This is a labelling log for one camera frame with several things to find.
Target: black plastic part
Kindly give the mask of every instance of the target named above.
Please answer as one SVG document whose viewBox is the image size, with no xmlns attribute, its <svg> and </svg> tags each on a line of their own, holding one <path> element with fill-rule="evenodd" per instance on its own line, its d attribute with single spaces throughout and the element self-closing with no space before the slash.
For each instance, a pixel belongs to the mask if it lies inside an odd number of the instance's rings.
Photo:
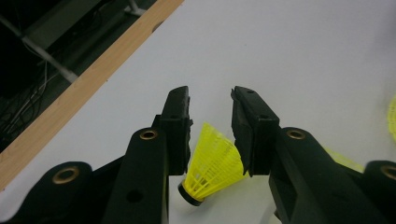
<svg viewBox="0 0 396 224">
<path fill-rule="evenodd" d="M 388 223 L 359 186 L 304 130 L 285 128 L 279 132 L 270 187 L 283 224 Z"/>
<path fill-rule="evenodd" d="M 194 206 L 201 205 L 202 202 L 192 198 L 190 196 L 190 194 L 183 188 L 183 185 L 181 183 L 178 185 L 177 189 L 178 189 L 178 192 L 180 193 L 180 195 L 186 200 L 186 202 L 188 202 L 188 203 L 190 203 L 191 205 L 194 205 Z"/>
<path fill-rule="evenodd" d="M 233 97 L 233 136 L 244 165 L 244 173 L 268 175 L 275 151 L 279 118 L 260 95 L 235 87 Z"/>
<path fill-rule="evenodd" d="M 84 216 L 80 217 L 79 223 L 97 224 L 101 222 L 122 160 L 123 157 L 120 157 L 93 172 L 92 181 L 85 191 L 89 203 L 84 208 Z"/>
<path fill-rule="evenodd" d="M 168 185 L 165 132 L 148 128 L 134 133 L 102 223 L 167 223 Z"/>
<path fill-rule="evenodd" d="M 169 92 L 161 115 L 157 115 L 152 127 L 166 132 L 169 150 L 169 175 L 183 175 L 190 159 L 189 115 L 190 96 L 187 86 Z"/>
<path fill-rule="evenodd" d="M 396 223 L 396 163 L 369 162 L 361 178 L 361 188 L 389 223 Z"/>
<path fill-rule="evenodd" d="M 341 169 L 349 176 L 349 178 L 353 180 L 353 182 L 355 182 L 355 184 L 361 188 L 362 173 L 352 170 L 349 167 L 346 167 L 342 164 L 338 164 L 338 166 L 341 167 Z"/>
<path fill-rule="evenodd" d="M 26 196 L 18 213 L 6 223 L 76 223 L 84 212 L 91 166 L 70 161 L 47 171 Z"/>
</svg>

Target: yellow shuttlecock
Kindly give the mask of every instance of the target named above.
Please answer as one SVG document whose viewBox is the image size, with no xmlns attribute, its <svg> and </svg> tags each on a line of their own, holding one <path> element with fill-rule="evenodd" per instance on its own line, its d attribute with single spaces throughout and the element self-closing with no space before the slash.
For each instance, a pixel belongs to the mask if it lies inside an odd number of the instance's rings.
<svg viewBox="0 0 396 224">
<path fill-rule="evenodd" d="M 207 196 L 241 180 L 244 169 L 235 145 L 204 123 L 186 179 L 178 186 L 183 198 L 198 206 Z"/>
<path fill-rule="evenodd" d="M 388 126 L 389 132 L 393 135 L 393 140 L 396 141 L 396 96 L 393 97 L 389 105 Z"/>
</svg>

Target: metal screw hole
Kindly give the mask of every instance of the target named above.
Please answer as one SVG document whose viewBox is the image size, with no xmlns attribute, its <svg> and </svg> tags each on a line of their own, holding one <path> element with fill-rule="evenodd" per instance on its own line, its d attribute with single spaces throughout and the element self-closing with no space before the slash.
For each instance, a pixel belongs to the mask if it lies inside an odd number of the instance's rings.
<svg viewBox="0 0 396 224">
<path fill-rule="evenodd" d="M 151 140 L 151 139 L 156 138 L 157 136 L 158 136 L 158 134 L 154 130 L 147 130 L 140 134 L 140 138 L 143 140 Z"/>
<path fill-rule="evenodd" d="M 396 180 L 396 167 L 390 165 L 383 165 L 381 166 L 381 172 L 387 178 Z"/>
<path fill-rule="evenodd" d="M 298 130 L 288 130 L 286 132 L 286 134 L 290 138 L 294 138 L 294 139 L 298 139 L 298 140 L 305 139 L 305 133 L 298 131 Z"/>
<path fill-rule="evenodd" d="M 76 179 L 78 175 L 79 169 L 77 166 L 66 167 L 56 173 L 52 178 L 52 182 L 57 185 L 67 184 Z"/>
</svg>

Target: white table surface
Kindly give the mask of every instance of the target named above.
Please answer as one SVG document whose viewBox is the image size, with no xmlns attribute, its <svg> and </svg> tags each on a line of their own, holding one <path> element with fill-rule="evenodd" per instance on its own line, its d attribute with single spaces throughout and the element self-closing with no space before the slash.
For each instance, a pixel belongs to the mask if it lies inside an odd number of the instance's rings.
<svg viewBox="0 0 396 224">
<path fill-rule="evenodd" d="M 282 127 L 305 129 L 360 164 L 396 161 L 387 127 L 395 11 L 391 0 L 186 0 L 0 193 L 0 219 L 51 167 L 86 161 L 97 169 L 123 155 L 133 132 L 184 85 L 191 148 L 204 121 L 232 135 L 238 85 L 256 91 Z M 171 194 L 179 180 L 171 178 Z M 268 178 L 255 176 L 190 215 L 171 206 L 170 223 L 268 223 L 274 210 Z"/>
</svg>

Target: shuttlecock cork base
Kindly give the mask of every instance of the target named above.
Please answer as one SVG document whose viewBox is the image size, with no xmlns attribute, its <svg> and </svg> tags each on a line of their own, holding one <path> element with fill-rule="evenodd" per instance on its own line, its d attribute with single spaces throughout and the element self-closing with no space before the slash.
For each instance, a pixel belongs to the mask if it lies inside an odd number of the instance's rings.
<svg viewBox="0 0 396 224">
<path fill-rule="evenodd" d="M 199 206 L 204 199 L 243 179 L 241 156 L 235 145 L 213 126 L 204 123 L 180 195 Z"/>
</svg>

